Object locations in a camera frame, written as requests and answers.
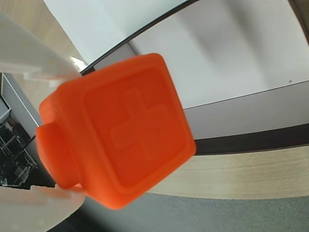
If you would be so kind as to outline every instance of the orange cube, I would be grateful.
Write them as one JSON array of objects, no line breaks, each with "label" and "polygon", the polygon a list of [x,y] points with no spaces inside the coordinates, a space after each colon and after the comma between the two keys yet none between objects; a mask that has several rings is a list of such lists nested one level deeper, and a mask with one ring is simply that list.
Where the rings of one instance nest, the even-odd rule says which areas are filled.
[{"label": "orange cube", "polygon": [[163,58],[137,56],[62,84],[40,105],[40,158],[63,189],[121,208],[186,162],[195,143]]}]

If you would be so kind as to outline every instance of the white wall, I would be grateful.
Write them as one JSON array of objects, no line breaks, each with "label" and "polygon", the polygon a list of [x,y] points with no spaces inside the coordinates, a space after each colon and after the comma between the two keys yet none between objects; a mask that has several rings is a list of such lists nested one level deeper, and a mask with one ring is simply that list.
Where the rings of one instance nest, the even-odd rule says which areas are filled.
[{"label": "white wall", "polygon": [[183,108],[309,79],[309,48],[287,0],[199,1],[133,40],[161,54]]},{"label": "white wall", "polygon": [[90,63],[184,0],[44,0]]}]

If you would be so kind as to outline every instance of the embossed cross symbol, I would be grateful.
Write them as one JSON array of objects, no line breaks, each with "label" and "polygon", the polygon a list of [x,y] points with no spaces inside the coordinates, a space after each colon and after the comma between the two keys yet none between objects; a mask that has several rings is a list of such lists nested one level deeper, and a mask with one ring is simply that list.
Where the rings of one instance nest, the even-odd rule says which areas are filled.
[{"label": "embossed cross symbol", "polygon": [[138,89],[127,91],[123,97],[130,119],[112,129],[113,143],[119,150],[140,143],[145,157],[152,159],[161,152],[157,133],[166,124],[168,109],[163,104],[147,109]]}]

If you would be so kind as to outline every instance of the black trim strip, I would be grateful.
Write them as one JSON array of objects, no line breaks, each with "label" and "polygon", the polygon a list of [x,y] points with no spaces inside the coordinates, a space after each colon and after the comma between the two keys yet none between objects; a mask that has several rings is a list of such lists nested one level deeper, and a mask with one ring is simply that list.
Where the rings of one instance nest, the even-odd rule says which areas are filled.
[{"label": "black trim strip", "polygon": [[161,22],[162,20],[170,17],[171,15],[177,13],[178,11],[186,8],[187,6],[190,6],[191,4],[197,2],[199,0],[187,0],[184,3],[174,7],[173,9],[169,10],[168,12],[166,12],[165,14],[161,15],[160,17],[156,18],[155,20],[153,20],[152,22],[148,23],[146,26],[142,27],[141,29],[137,30],[136,32],[134,32],[132,35],[128,36],[126,39],[122,40],[119,44],[117,44],[115,47],[113,47],[112,49],[110,49],[108,52],[106,52],[105,54],[103,54],[101,57],[99,57],[98,59],[96,59],[95,61],[93,61],[91,64],[88,65],[87,68],[85,68],[83,71],[81,71],[81,74],[83,76],[85,76],[88,73],[91,73],[93,71],[95,71],[94,66],[96,64],[98,64],[101,60],[103,60],[104,58],[106,58],[107,56],[109,56],[111,53],[113,53],[114,51],[116,51],[118,48],[122,47],[123,45],[125,45],[126,43],[130,42],[131,40],[133,40],[135,37],[137,37],[138,35],[142,34],[144,31],[148,30],[149,28],[153,27],[154,25],[156,25],[157,23]]},{"label": "black trim strip", "polygon": [[197,139],[196,156],[266,151],[309,145],[309,123],[276,130]]}]

